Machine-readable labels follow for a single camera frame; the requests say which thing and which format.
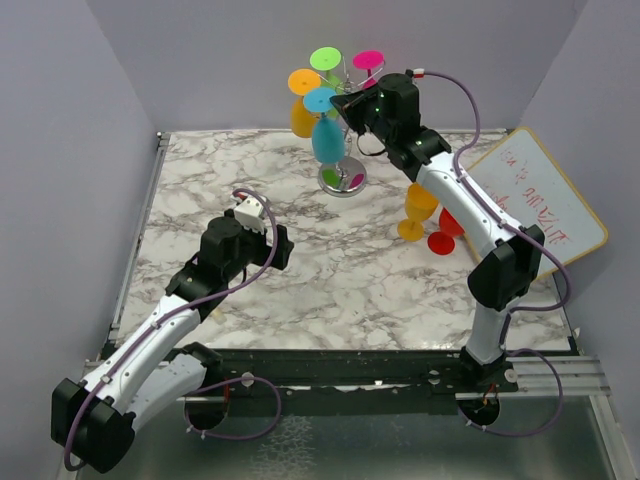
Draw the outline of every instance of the white marble tabletop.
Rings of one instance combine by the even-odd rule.
[[[454,149],[470,138],[445,135]],[[485,134],[469,166],[503,137]],[[369,145],[362,142],[363,149]],[[353,198],[322,192],[310,141],[287,131],[188,132],[171,136],[118,333],[151,313],[171,276],[199,247],[207,223],[248,187],[266,195],[295,242],[288,268],[269,269],[228,297],[181,344],[213,348],[458,349],[471,328],[466,278],[476,264],[464,240],[448,256],[398,237],[408,180],[384,156],[364,160],[369,184]],[[425,223],[437,230],[438,215]],[[250,267],[249,274],[257,267]],[[556,300],[536,282],[523,304]],[[560,312],[517,314],[510,349],[567,349]]]

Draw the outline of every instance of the floor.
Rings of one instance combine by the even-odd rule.
[[[463,156],[469,166],[503,134],[485,134]],[[454,149],[468,134],[445,135]],[[363,139],[362,148],[378,148]],[[426,237],[396,232],[409,185],[386,157],[364,160],[369,185],[337,199],[322,192],[310,141],[287,131],[176,133],[171,137],[118,333],[119,342],[151,313],[171,276],[198,249],[208,221],[231,206],[235,187],[272,202],[296,243],[284,272],[269,270],[230,296],[181,344],[213,348],[457,349],[469,336],[474,300],[466,277],[476,264],[464,241],[453,254],[430,252]],[[425,226],[437,229],[437,215]],[[556,300],[550,281],[527,304]],[[560,312],[514,318],[510,349],[568,348]]]

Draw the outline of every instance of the gray backdrop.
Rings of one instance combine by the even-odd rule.
[[[51,392],[104,341],[155,129],[82,0],[0,15],[0,478],[51,479]]]
[[[349,60],[380,49],[388,71],[455,75],[477,96],[484,127],[513,127],[585,2],[87,0],[162,130],[286,126],[287,77],[325,45]],[[473,126],[457,87],[421,88],[427,125]]]
[[[640,465],[640,2],[589,0],[527,108],[531,126],[609,228],[609,243],[571,265],[567,308],[611,382]]]

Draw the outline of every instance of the purple cable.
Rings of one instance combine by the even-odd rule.
[[[556,370],[556,368],[551,364],[551,362],[549,360],[547,360],[547,358],[545,358],[544,355],[542,355],[540,352],[537,352],[537,351],[532,350],[530,348],[521,348],[520,350],[516,350],[515,352],[510,353],[509,356],[510,357],[517,357],[518,355],[521,355],[523,353],[529,353],[531,355],[535,355],[540,360],[542,360],[544,363],[546,363],[547,366],[551,369],[551,372],[553,373],[553,376],[556,378],[556,383],[558,384],[558,406],[556,408],[555,413],[553,414],[553,417],[551,417],[551,419],[548,420],[547,423],[545,423],[544,425],[542,425],[542,426],[540,426],[538,428],[534,428],[533,430],[530,430],[528,432],[523,432],[523,433],[504,432],[502,430],[493,430],[493,429],[488,428],[486,426],[478,425],[477,423],[472,422],[464,414],[464,412],[460,408],[458,408],[458,413],[460,413],[460,415],[462,415],[462,417],[465,420],[467,420],[468,425],[470,425],[473,428],[476,428],[478,430],[482,430],[483,432],[490,433],[492,435],[497,435],[499,437],[524,438],[524,437],[532,437],[534,435],[538,435],[539,433],[542,433],[542,432],[550,429],[551,427],[553,427],[556,424],[556,422],[560,418],[560,415],[562,414],[562,404],[564,402],[564,391],[562,390],[562,382],[560,381],[560,375],[558,374],[558,371]]]
[[[166,313],[165,315],[163,315],[162,317],[160,317],[158,319],[157,324],[158,324],[159,327],[162,326],[164,323],[166,323],[174,315],[177,315],[180,312],[184,312],[185,310],[188,310],[190,308],[197,307],[198,305],[201,305],[201,304],[206,303],[206,302],[210,302],[211,300],[215,300],[217,298],[220,298],[220,297],[223,297],[223,296],[226,296],[226,295],[231,295],[232,293],[235,293],[238,290],[243,289],[244,287],[246,287],[246,286],[252,284],[253,282],[255,282],[267,270],[267,268],[269,268],[269,266],[271,265],[271,262],[273,261],[273,258],[276,255],[276,248],[278,246],[278,231],[277,231],[276,219],[273,216],[273,213],[271,212],[271,210],[269,209],[269,206],[267,205],[267,203],[264,200],[262,200],[260,195],[258,195],[256,192],[254,192],[253,190],[248,190],[246,188],[237,188],[237,189],[235,189],[233,191],[233,195],[236,195],[238,193],[246,193],[247,195],[251,195],[256,200],[258,200],[258,202],[260,202],[260,204],[264,208],[264,211],[267,214],[267,217],[269,217],[269,222],[271,223],[271,234],[273,236],[273,241],[272,241],[272,245],[271,245],[271,251],[269,252],[269,256],[267,257],[267,261],[246,282],[242,282],[241,284],[239,284],[239,285],[237,285],[237,286],[235,286],[233,288],[230,288],[228,290],[225,290],[223,292],[218,292],[218,293],[214,293],[213,295],[209,295],[208,297],[199,298],[198,300],[194,300],[193,302],[187,303],[185,305],[181,305],[180,307],[175,308],[175,309],[171,310],[170,312]],[[137,348],[154,331],[156,331],[156,329],[154,327],[150,326],[144,332],[142,332],[142,334],[131,344],[131,347],[129,347],[129,349],[122,354],[120,359],[118,359],[118,361],[116,361],[113,364],[113,366],[107,371],[106,376],[107,377],[112,377],[118,371],[118,369],[129,359],[129,357],[133,354],[133,352],[135,352],[137,350]],[[76,416],[74,417],[73,422],[71,422],[71,428],[69,428],[69,434],[67,435],[67,441],[65,442],[65,445],[64,445],[64,466],[70,472],[75,472],[77,470],[80,470],[82,467],[84,467],[86,465],[86,462],[80,462],[77,465],[73,465],[71,463],[71,450],[73,448],[73,441],[74,441],[74,439],[76,437],[76,433],[78,431],[78,427],[80,425],[80,421],[82,420],[82,417],[84,416],[84,412],[86,412],[86,410],[89,407],[89,404],[91,403],[91,401],[96,397],[96,395],[98,395],[98,393],[100,393],[100,390],[102,390],[102,387],[104,387],[105,385],[106,385],[106,383],[104,383],[102,380],[100,380],[96,384],[96,386],[93,388],[93,390],[91,390],[91,392],[89,392],[89,395],[87,395],[87,398],[85,398],[84,401],[82,402],[82,404],[80,405],[80,408],[78,409],[78,412],[76,413]]]
[[[207,437],[219,438],[221,440],[236,440],[236,441],[255,440],[256,438],[263,437],[264,435],[269,433],[271,430],[276,428],[276,425],[278,424],[278,421],[280,420],[280,415],[282,414],[282,398],[280,397],[280,392],[278,392],[278,388],[273,383],[271,383],[269,380],[267,380],[265,378],[261,378],[261,377],[251,377],[251,378],[238,377],[238,378],[232,378],[231,380],[225,380],[224,382],[216,383],[214,385],[209,385],[208,387],[199,388],[198,390],[194,390],[193,392],[191,392],[191,394],[204,393],[204,392],[208,392],[208,391],[211,391],[211,390],[215,390],[216,388],[226,387],[227,385],[232,385],[234,383],[240,383],[240,382],[246,382],[246,381],[249,381],[249,380],[255,380],[257,382],[261,382],[261,383],[264,383],[264,384],[268,385],[271,388],[271,390],[273,390],[273,393],[276,396],[276,414],[273,417],[273,420],[271,421],[271,423],[266,428],[264,428],[263,430],[259,431],[258,433],[253,433],[251,435],[225,435],[223,433],[213,433],[213,432],[211,432],[209,430],[198,430],[197,428],[195,428],[191,424],[191,419],[189,418],[189,413],[186,411],[186,408],[185,408],[184,417],[187,420],[187,423],[189,424],[189,428],[191,430],[199,433],[200,435],[205,435]]]
[[[465,152],[466,150],[469,150],[471,147],[473,147],[478,142],[478,139],[480,138],[480,112],[478,110],[478,104],[476,103],[475,98],[473,97],[473,95],[469,91],[469,89],[462,82],[460,82],[459,80],[457,80],[456,78],[454,78],[454,77],[452,77],[450,75],[447,75],[445,73],[438,73],[438,72],[424,72],[424,74],[425,75],[429,75],[431,77],[439,77],[439,78],[444,78],[445,80],[449,80],[450,82],[453,82],[458,87],[460,87],[464,91],[464,93],[467,95],[467,98],[469,99],[469,102],[471,103],[471,108],[473,109],[473,116],[475,118],[475,132],[474,132],[474,135],[473,135],[473,139],[468,144],[466,144],[462,148],[460,148],[454,154],[454,156],[453,156],[453,168],[454,168],[454,170],[456,172],[456,176],[458,177],[458,180],[460,180],[460,182],[465,186],[465,188],[467,189],[469,194],[471,194],[471,196],[478,202],[478,204],[480,204],[480,206],[487,212],[487,214],[489,216],[491,216],[491,218],[493,218],[496,222],[502,223],[502,217],[500,217],[500,215],[493,210],[491,205],[489,205],[487,202],[485,202],[485,200],[473,188],[473,186],[467,180],[467,178],[462,175],[462,168],[460,167],[460,155],[462,155],[462,153]],[[540,245],[538,242],[536,242],[534,239],[532,239],[531,237],[526,235],[524,232],[520,231],[520,229],[518,229],[518,228],[512,227],[511,225],[509,225],[507,223],[504,223],[502,225],[502,227],[505,228],[506,230],[508,230],[509,232],[513,233],[514,235],[517,235],[522,240],[528,242],[533,247],[535,247],[538,250],[540,250],[540,252],[542,252],[542,254],[545,257],[547,257],[549,260],[551,260],[551,262],[553,262],[553,264],[556,267],[558,267],[558,270],[560,271],[560,273],[562,273],[562,276],[564,277],[564,281],[565,281],[565,286],[566,286],[566,291],[565,291],[564,297],[561,298],[560,301],[557,302],[554,305],[549,305],[549,306],[546,306],[546,307],[516,306],[516,307],[511,308],[507,312],[507,315],[505,317],[505,322],[504,322],[504,325],[502,327],[502,331],[500,332],[500,344],[501,345],[505,345],[505,341],[506,341],[506,338],[507,338],[507,331],[509,330],[509,325],[511,324],[511,318],[512,318],[512,316],[513,316],[513,314],[515,312],[550,312],[552,310],[555,310],[556,308],[561,308],[561,307],[565,306],[566,303],[569,301],[569,298],[571,297],[571,294],[572,294],[572,291],[573,291],[573,285],[572,285],[572,281],[571,281],[571,276],[569,275],[569,272],[566,269],[566,267],[547,248],[545,248],[543,245]],[[517,356],[517,355],[520,355],[521,353],[531,353],[531,354],[536,355],[537,357],[539,357],[544,363],[546,363],[549,366],[549,368],[553,372],[553,375],[556,378],[556,381],[558,382],[558,408],[556,409],[556,412],[553,415],[553,417],[551,418],[551,420],[549,420],[549,422],[544,424],[542,427],[537,428],[535,430],[532,430],[531,432],[525,432],[525,433],[509,433],[509,432],[500,432],[500,431],[490,430],[488,428],[483,428],[480,425],[477,425],[477,424],[471,422],[467,418],[467,420],[469,420],[469,422],[471,422],[471,425],[475,426],[476,428],[479,428],[480,430],[484,430],[486,432],[493,433],[494,435],[500,435],[500,436],[503,436],[503,437],[528,437],[528,436],[531,436],[531,435],[536,435],[538,433],[541,433],[541,432],[545,431],[546,429],[550,428],[551,426],[553,426],[556,423],[556,421],[560,417],[560,414],[562,413],[562,403],[563,403],[563,400],[564,400],[564,394],[563,394],[563,391],[562,391],[562,382],[560,381],[560,376],[558,375],[558,372],[553,367],[553,365],[551,365],[551,362],[549,362],[549,360],[547,360],[544,357],[544,355],[542,355],[539,352],[536,352],[535,350],[531,350],[529,348],[522,348],[520,350],[516,350],[515,352],[513,352],[513,353],[511,353],[509,355],[510,356]]]

